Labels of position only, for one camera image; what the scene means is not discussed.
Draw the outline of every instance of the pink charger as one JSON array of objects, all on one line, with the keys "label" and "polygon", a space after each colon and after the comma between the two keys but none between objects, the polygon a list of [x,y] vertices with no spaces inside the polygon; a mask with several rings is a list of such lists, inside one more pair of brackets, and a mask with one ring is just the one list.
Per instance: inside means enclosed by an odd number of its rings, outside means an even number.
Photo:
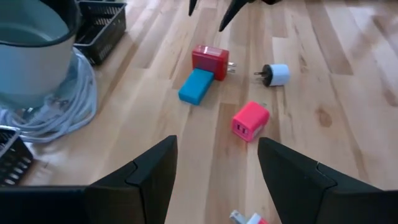
[{"label": "pink charger", "polygon": [[245,141],[251,141],[267,124],[269,111],[250,101],[232,119],[232,131]]}]

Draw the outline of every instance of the plastic basket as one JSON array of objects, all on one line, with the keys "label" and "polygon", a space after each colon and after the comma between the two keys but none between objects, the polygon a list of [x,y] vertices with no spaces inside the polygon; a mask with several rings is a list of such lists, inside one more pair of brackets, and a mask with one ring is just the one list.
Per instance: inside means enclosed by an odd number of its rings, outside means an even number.
[{"label": "plastic basket", "polygon": [[126,30],[126,3],[80,1],[81,27],[75,47],[93,65],[101,65]]},{"label": "plastic basket", "polygon": [[0,187],[17,185],[32,165],[33,155],[18,129],[0,126]]}]

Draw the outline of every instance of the red charger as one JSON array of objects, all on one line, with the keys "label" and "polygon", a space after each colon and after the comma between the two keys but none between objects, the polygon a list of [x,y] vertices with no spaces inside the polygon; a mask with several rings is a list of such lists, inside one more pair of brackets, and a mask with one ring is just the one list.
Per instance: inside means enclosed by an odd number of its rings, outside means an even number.
[{"label": "red charger", "polygon": [[197,45],[192,51],[193,68],[199,68],[214,73],[214,79],[223,81],[228,71],[228,66],[235,66],[228,63],[229,51]]},{"label": "red charger", "polygon": [[267,124],[269,111],[250,101],[232,119],[232,131],[245,141],[252,141]]}]

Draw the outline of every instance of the metal prong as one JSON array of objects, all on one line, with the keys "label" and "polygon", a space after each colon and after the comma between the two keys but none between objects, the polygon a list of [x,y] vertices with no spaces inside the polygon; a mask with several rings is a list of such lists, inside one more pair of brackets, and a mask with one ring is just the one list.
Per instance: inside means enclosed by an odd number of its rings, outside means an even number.
[{"label": "metal prong", "polygon": [[230,219],[235,221],[235,224],[245,224],[246,218],[240,214],[238,211],[234,210],[229,216]]},{"label": "metal prong", "polygon": [[254,75],[261,75],[261,78],[269,78],[268,72],[254,72]]}]

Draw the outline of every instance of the white cable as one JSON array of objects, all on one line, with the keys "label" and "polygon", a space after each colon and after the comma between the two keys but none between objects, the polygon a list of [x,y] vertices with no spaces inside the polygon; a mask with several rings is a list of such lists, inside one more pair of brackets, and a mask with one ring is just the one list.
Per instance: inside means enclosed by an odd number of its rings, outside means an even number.
[{"label": "white cable", "polygon": [[87,58],[73,48],[78,58],[77,80],[67,99],[48,96],[32,119],[25,121],[17,111],[0,110],[0,124],[19,128],[25,142],[50,142],[88,124],[97,110],[95,72]]}]

